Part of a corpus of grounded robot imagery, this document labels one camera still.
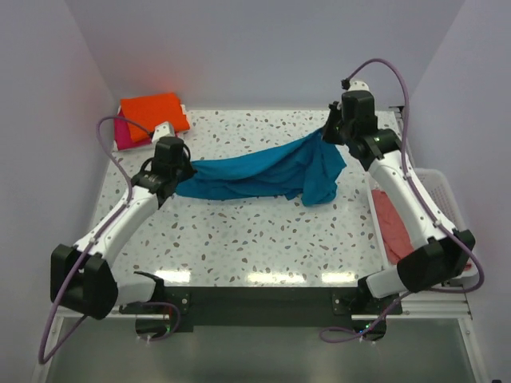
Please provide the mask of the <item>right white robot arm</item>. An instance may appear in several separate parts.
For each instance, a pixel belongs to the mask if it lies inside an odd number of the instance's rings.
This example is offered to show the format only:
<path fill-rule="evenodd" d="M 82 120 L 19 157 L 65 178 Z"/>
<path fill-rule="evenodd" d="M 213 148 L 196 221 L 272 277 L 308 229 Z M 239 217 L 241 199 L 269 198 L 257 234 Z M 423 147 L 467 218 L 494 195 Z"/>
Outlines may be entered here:
<path fill-rule="evenodd" d="M 413 247 L 396 265 L 359 282 L 357 307 L 372 314 L 387 296 L 417 293 L 458 277 L 475 238 L 471 231 L 457 229 L 431 199 L 414 169 L 406 165 L 398 135 L 379 128 L 373 95 L 367 90 L 347 91 L 329 109 L 323 139 L 348 147 L 390 199 Z"/>

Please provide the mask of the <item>blue t-shirt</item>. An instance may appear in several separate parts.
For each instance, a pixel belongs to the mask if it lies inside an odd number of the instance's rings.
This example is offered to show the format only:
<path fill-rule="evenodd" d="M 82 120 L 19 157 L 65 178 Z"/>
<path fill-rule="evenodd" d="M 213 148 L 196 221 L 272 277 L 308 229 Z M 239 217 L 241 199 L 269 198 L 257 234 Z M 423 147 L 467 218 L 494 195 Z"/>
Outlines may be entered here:
<path fill-rule="evenodd" d="M 340 151 L 323 141 L 318 129 L 290 143 L 221 160 L 197 160 L 196 174 L 176 194 L 207 200 L 301 197 L 303 206 L 330 203 L 347 164 Z"/>

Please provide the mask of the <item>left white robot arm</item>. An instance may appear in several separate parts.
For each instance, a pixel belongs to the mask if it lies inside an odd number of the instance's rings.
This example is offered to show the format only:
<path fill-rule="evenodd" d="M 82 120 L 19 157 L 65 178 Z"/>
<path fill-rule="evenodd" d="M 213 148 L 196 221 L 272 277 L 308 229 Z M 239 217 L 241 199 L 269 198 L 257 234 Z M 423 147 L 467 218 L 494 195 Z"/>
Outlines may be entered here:
<path fill-rule="evenodd" d="M 163 281 L 147 272 L 136 272 L 118 282 L 112 266 L 139 227 L 192 178 L 190 151 L 174 136 L 160 138 L 152 158 L 128 180 L 128 187 L 98 225 L 72 246 L 59 245 L 50 260 L 50 299 L 86 317 L 105 318 L 113 307 L 138 303 L 148 313 L 165 304 Z"/>

